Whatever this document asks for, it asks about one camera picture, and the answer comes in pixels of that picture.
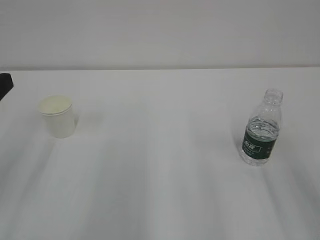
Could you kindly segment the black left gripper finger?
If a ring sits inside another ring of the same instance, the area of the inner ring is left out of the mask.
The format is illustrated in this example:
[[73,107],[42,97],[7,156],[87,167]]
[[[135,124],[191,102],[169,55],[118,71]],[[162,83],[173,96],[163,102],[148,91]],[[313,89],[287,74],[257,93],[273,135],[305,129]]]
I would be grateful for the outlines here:
[[0,100],[2,100],[14,87],[10,73],[0,73]]

